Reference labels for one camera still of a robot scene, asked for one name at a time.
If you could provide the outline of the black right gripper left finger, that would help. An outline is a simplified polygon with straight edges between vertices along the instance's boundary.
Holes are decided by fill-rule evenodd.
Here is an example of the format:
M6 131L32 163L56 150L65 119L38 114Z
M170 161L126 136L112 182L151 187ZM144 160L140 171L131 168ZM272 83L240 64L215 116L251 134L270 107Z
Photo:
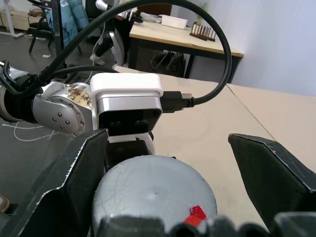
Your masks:
M33 184L4 225L2 237L85 237L92 199L104 174L108 134L84 133L70 141Z

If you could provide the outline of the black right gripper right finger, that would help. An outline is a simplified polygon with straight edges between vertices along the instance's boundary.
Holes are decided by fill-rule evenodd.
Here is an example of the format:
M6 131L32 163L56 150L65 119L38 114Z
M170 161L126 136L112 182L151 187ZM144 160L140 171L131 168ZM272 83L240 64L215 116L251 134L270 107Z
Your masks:
M268 230L281 212L316 210L316 174L276 141L228 137L246 192Z

